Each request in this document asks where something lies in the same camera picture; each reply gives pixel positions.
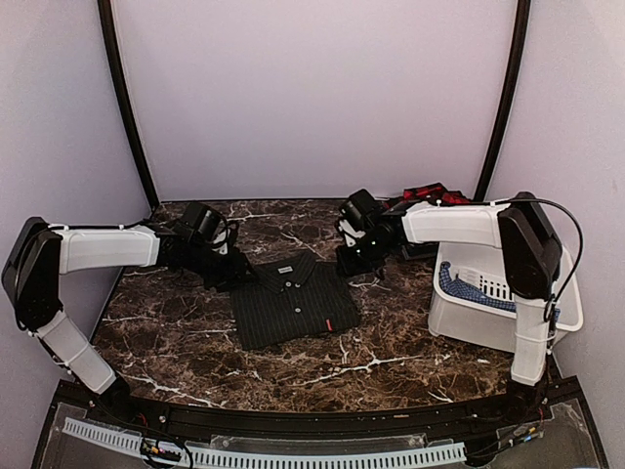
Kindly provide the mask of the dark pinstripe long sleeve shirt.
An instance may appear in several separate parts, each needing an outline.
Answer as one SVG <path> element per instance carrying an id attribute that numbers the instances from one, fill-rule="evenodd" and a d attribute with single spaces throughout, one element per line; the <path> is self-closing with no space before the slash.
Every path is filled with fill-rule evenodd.
<path id="1" fill-rule="evenodd" d="M 360 325 L 360 312 L 336 265 L 310 251 L 254 267 L 256 280 L 230 293 L 245 351 Z"/>

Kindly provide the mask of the red black plaid shirt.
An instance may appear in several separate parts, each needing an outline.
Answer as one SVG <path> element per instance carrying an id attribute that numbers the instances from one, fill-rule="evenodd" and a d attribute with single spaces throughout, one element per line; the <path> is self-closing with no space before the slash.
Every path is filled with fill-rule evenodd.
<path id="1" fill-rule="evenodd" d="M 440 200 L 445 204 L 468 204 L 472 200 L 465 197 L 460 191 L 450 191 L 442 183 L 433 183 L 426 186 L 404 189 L 402 194 L 392 197 L 383 202 L 386 208 L 391 208 L 402 201 L 420 200 L 433 201 Z"/>

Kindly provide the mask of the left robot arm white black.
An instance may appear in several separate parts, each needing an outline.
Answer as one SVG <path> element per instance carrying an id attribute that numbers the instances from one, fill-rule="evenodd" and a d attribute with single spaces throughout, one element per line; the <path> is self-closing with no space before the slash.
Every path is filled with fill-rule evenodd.
<path id="1" fill-rule="evenodd" d="M 177 222 L 76 228 L 40 217 L 26 220 L 1 275 L 21 330 L 36 338 L 88 390 L 117 426 L 138 417 L 137 403 L 121 390 L 124 379 L 69 317 L 60 279 L 108 268 L 164 267 L 201 277 L 207 289 L 227 290 L 251 279 L 252 266 L 235 245 L 235 229 L 213 235 L 204 225 Z"/>

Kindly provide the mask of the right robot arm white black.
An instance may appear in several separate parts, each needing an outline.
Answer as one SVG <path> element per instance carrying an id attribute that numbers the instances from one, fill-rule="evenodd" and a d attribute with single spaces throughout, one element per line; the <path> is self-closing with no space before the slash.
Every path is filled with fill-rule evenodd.
<path id="1" fill-rule="evenodd" d="M 389 205 L 366 190 L 339 208 L 339 268 L 348 277 L 381 276 L 404 247 L 437 245 L 433 335 L 513 353 L 511 378 L 542 378 L 559 300 L 563 246 L 541 203 L 510 200 L 450 204 L 441 199 Z"/>

